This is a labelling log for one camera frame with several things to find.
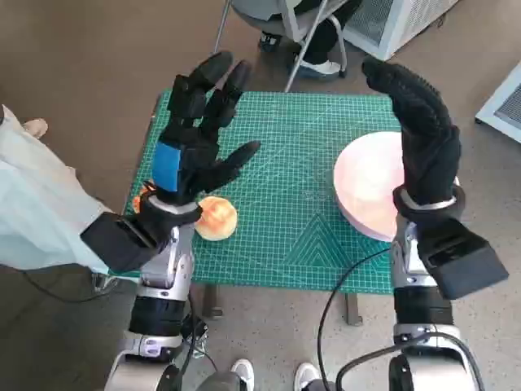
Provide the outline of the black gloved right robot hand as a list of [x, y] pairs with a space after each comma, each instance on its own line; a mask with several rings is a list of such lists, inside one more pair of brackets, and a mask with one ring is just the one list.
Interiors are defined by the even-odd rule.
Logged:
[[405, 189], [418, 205], [453, 197], [462, 153], [459, 128], [440, 92], [426, 79], [399, 64], [368, 58], [361, 70], [367, 85], [387, 95], [401, 125]]

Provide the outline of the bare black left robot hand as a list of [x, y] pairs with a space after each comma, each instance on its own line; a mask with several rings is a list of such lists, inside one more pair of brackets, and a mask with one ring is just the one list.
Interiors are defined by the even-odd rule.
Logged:
[[232, 63], [233, 55], [220, 51], [174, 80], [169, 122], [151, 164], [157, 197], [167, 204], [189, 204], [199, 193], [234, 181], [260, 149], [259, 141], [251, 141], [224, 160], [217, 157], [219, 131], [233, 120], [251, 73], [247, 61]]

